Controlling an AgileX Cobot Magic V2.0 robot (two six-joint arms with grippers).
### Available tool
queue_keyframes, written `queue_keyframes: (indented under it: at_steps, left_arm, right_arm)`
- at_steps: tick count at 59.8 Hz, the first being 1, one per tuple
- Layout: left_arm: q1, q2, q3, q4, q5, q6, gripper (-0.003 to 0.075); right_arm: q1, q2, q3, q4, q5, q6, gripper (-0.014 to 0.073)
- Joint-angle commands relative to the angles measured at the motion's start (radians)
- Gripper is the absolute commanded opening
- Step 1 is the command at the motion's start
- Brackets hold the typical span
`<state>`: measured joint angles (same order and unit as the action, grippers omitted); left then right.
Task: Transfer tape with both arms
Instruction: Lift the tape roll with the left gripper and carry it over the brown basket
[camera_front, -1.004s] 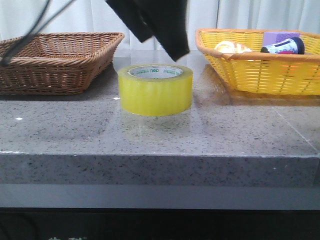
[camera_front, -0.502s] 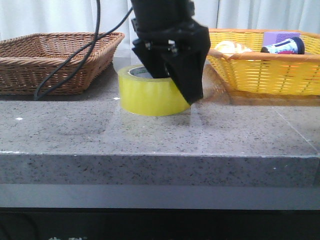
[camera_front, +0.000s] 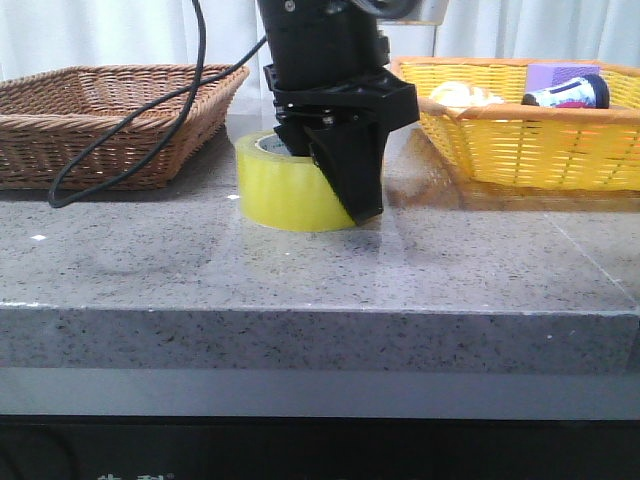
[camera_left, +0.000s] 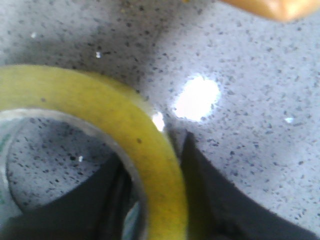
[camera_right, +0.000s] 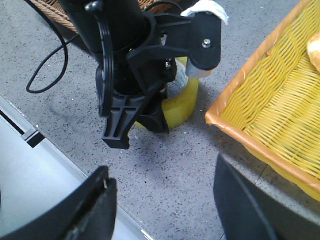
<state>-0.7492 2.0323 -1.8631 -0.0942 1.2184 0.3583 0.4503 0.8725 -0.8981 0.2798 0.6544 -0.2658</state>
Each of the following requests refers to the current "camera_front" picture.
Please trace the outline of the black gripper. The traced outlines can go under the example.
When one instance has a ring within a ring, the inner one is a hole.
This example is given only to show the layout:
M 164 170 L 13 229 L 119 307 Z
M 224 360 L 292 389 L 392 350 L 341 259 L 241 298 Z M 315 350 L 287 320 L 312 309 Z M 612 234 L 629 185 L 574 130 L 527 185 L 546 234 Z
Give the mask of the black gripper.
M 264 73 L 280 123 L 274 132 L 288 152 L 312 156 L 356 224 L 381 214 L 384 147 L 380 140 L 386 137 L 378 136 L 374 121 L 388 131 L 417 121 L 416 87 L 385 68 L 306 90 L 281 88 L 273 65 L 266 66 Z

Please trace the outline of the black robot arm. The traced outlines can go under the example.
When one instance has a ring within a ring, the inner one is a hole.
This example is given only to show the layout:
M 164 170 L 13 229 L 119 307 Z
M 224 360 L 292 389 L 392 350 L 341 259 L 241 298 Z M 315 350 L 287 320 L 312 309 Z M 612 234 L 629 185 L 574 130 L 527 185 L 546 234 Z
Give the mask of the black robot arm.
M 261 1 L 272 62 L 277 136 L 310 157 L 357 224 L 383 211 L 382 164 L 389 134 L 419 118 L 414 85 L 387 66 L 380 18 L 396 19 L 412 1 Z

